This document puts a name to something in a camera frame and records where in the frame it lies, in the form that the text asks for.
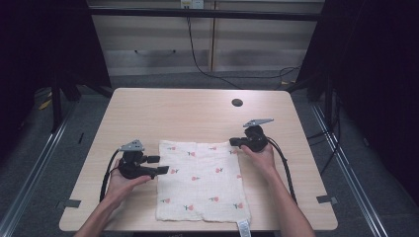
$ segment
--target towel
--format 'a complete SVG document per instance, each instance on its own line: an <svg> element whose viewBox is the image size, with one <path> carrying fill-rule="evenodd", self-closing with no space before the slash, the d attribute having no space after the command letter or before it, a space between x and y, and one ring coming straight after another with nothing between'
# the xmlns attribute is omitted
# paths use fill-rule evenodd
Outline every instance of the towel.
<svg viewBox="0 0 419 237"><path fill-rule="evenodd" d="M162 140L158 177L157 220L250 221L237 150L229 142Z"/></svg>

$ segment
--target wooden tabletop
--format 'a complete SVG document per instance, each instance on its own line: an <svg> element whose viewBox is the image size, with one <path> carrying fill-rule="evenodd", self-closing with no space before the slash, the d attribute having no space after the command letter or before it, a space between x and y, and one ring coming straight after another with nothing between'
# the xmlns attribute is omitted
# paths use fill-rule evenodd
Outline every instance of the wooden tabletop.
<svg viewBox="0 0 419 237"><path fill-rule="evenodd" d="M243 102L241 107L232 100ZM267 136L280 145L291 170L298 206L315 230L332 230L337 220L330 202L318 203L326 191L307 140L287 92L133 89L115 91L103 117L70 199L81 200L78 208L67 207L59 227L78 230L99 202L104 174L113 153L139 139L145 155L158 155L160 140L216 143L244 135L250 119L274 119L262 124ZM238 153L244 191L250 206L251 230L279 230L267 183L241 150ZM277 169L287 180L276 154ZM157 221L158 178L134 189L117 209L106 229L125 231L237 231L235 223L204 221Z"/></svg>

